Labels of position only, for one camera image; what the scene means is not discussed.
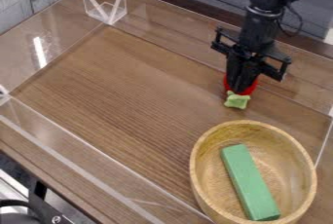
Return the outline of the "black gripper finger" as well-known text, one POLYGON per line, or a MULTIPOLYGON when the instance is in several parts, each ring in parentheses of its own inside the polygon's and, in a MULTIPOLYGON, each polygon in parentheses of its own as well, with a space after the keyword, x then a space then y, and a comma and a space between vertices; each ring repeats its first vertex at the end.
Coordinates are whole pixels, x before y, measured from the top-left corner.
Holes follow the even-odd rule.
POLYGON ((226 59, 226 82, 235 93, 242 92, 242 59, 234 53, 226 59))
POLYGON ((249 61, 244 65, 244 71, 242 71, 242 86, 244 91, 242 93, 252 93, 258 85, 258 77, 262 73, 261 64, 258 62, 249 61))

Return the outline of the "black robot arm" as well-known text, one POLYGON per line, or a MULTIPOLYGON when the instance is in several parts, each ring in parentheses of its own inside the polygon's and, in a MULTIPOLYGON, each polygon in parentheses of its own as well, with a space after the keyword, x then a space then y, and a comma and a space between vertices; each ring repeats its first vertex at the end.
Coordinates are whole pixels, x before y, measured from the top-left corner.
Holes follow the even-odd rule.
POLYGON ((281 21, 285 10, 298 18, 297 35, 304 26, 302 16, 292 4, 298 0, 250 0, 246 7, 244 25, 237 37, 218 27, 211 48, 226 55, 223 83, 237 94, 246 94, 264 74, 276 81, 284 79, 292 58, 274 45, 278 31, 284 31, 281 21))

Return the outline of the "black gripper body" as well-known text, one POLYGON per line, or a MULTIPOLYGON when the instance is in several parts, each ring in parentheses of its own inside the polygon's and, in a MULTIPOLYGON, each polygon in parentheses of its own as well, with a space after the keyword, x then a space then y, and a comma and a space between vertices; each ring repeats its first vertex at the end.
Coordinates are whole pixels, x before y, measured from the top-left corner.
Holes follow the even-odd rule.
POLYGON ((261 74, 281 81, 292 64, 292 58, 276 48, 277 31, 276 27, 245 26, 239 34, 231 36, 219 26, 215 29, 211 48, 225 54, 226 58, 229 53, 237 54, 242 59, 242 71, 249 61, 258 62, 262 68, 261 74))

